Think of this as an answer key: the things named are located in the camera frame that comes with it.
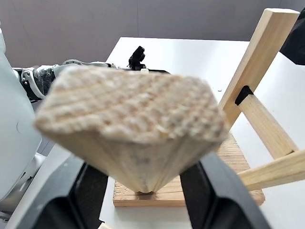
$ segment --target gray wall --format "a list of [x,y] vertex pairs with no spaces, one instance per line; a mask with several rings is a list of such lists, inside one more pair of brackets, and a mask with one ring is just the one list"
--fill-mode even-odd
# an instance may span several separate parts
[[301,10],[305,0],[1,0],[14,67],[67,59],[105,61],[121,36],[250,39],[264,8]]

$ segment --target wooden block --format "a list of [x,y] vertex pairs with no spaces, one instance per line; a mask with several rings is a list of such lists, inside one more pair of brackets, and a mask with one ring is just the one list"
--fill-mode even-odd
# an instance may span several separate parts
[[[217,154],[236,173],[249,169],[249,165],[232,134],[229,134],[229,138],[219,147]],[[265,198],[261,190],[255,190],[250,193],[258,205],[264,202]],[[113,204],[116,207],[185,206],[180,177],[176,177],[156,193],[149,195],[137,195],[119,182],[116,182],[114,186]]]
[[230,126],[240,114],[234,102],[242,87],[248,85],[254,92],[282,47],[298,15],[299,12],[294,10],[264,10],[248,48],[219,103],[227,115]]
[[249,190],[272,187],[305,179],[305,150],[239,173]]
[[255,95],[249,94],[238,107],[274,159],[298,151],[293,140]]

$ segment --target wooden stick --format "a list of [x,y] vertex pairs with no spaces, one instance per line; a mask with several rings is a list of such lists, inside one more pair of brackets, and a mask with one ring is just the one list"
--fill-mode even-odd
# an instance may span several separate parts
[[265,9],[252,35],[248,48],[220,101],[230,127],[240,114],[234,104],[242,87],[254,91],[282,47],[299,12],[285,9]]
[[107,224],[102,223],[98,229],[111,229]]
[[296,144],[253,94],[238,105],[274,159],[298,151]]
[[228,129],[198,77],[65,69],[36,113],[36,127],[134,192],[156,192],[217,148]]
[[305,179],[305,150],[286,155],[269,164],[238,174],[251,190],[295,182]]

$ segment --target robotic hand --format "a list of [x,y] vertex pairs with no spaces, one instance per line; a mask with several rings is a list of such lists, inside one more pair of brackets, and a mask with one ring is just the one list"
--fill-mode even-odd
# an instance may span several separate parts
[[42,100],[47,95],[51,83],[59,76],[60,72],[73,65],[95,65],[107,68],[116,68],[113,64],[104,62],[85,63],[78,60],[67,60],[62,65],[42,65],[31,68],[13,68],[16,77],[27,93],[31,103]]

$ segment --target wooden board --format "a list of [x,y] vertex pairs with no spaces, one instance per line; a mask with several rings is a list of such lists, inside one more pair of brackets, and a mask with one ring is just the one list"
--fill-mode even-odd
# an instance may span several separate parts
[[[236,173],[249,169],[249,165],[232,134],[216,152]],[[265,197],[261,190],[254,190],[250,193],[258,205],[264,202]],[[115,182],[113,204],[116,207],[185,206],[180,177],[176,177],[158,192],[149,195],[138,195],[119,182]]]

